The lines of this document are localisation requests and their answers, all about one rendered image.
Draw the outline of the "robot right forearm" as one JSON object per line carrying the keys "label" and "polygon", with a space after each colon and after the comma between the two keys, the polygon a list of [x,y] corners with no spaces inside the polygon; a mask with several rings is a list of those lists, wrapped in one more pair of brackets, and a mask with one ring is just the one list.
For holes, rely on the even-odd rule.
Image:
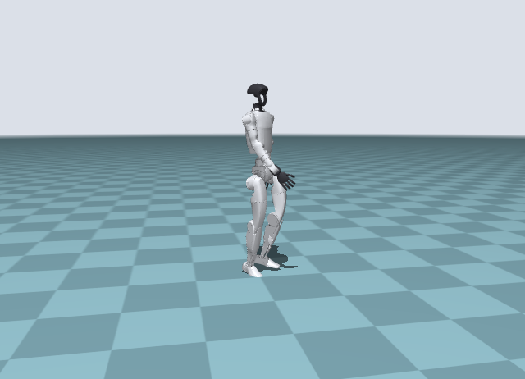
{"label": "robot right forearm", "polygon": [[256,142],[253,145],[253,148],[258,158],[260,158],[262,162],[265,163],[265,167],[268,168],[273,174],[276,174],[279,169],[275,166],[274,162],[270,160],[267,150],[263,149],[263,145],[260,142]]}

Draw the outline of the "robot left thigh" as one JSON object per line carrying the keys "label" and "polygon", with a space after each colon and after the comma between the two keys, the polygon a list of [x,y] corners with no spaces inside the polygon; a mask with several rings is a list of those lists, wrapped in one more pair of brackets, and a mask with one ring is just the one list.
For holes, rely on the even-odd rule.
{"label": "robot left thigh", "polygon": [[[277,226],[285,213],[285,206],[286,206],[286,190],[283,188],[283,186],[279,183],[277,176],[273,176],[267,183],[274,184],[272,186],[271,194],[272,194],[272,201],[275,207],[275,212],[271,212],[267,216],[267,222],[271,226]],[[283,183],[285,186],[285,184]]]}

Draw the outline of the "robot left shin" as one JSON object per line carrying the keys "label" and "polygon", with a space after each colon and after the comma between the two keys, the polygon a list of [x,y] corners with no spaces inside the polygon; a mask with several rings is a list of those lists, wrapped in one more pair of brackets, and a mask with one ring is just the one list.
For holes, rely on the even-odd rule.
{"label": "robot left shin", "polygon": [[[281,224],[282,224],[282,222],[283,222],[283,220],[281,221]],[[263,242],[263,247],[262,247],[262,252],[261,252],[260,258],[261,258],[261,256],[263,258],[263,255],[265,256],[264,258],[267,258],[267,254],[270,251],[270,249],[271,249],[273,243],[275,242],[276,237],[277,237],[277,235],[279,233],[279,230],[281,228],[281,224],[279,223],[277,226],[271,226],[268,223],[268,225],[266,226],[265,231],[264,231],[264,236],[263,236],[264,242]],[[266,255],[265,255],[265,253],[266,253]]]}

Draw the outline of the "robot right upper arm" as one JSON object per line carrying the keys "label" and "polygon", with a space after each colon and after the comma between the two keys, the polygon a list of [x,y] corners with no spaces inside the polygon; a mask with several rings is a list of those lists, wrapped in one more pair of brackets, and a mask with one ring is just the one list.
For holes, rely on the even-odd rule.
{"label": "robot right upper arm", "polygon": [[[256,142],[260,142],[264,148],[264,143],[262,141],[258,141],[258,132],[257,132],[257,128],[256,128],[256,117],[254,115],[254,113],[250,113],[248,115],[245,115],[242,117],[242,122],[243,122],[243,125],[248,133],[248,137],[249,137],[249,141],[251,143],[251,146],[253,148],[253,145],[256,143]],[[254,150],[254,148],[253,148]],[[254,150],[255,151],[255,150]]]}

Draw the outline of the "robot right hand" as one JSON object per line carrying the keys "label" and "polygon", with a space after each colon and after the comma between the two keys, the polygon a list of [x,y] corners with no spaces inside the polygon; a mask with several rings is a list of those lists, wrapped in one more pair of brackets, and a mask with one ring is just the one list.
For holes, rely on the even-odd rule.
{"label": "robot right hand", "polygon": [[[275,165],[275,166],[279,169],[279,171],[278,171],[276,174],[273,174],[273,173],[272,173],[272,174],[273,174],[274,176],[277,176],[277,179],[278,179],[279,183],[283,186],[283,188],[284,188],[285,190],[287,190],[287,188],[283,185],[283,183],[284,183],[284,184],[290,189],[290,187],[286,184],[286,182],[287,182],[291,187],[294,187],[290,182],[292,182],[293,184],[295,184],[295,182],[293,182],[293,181],[289,178],[289,176],[291,176],[291,177],[293,177],[293,178],[294,178],[294,176],[291,175],[291,174],[287,174],[287,173],[281,172],[281,169],[280,169],[277,165]],[[289,182],[288,180],[289,180],[290,182]]]}

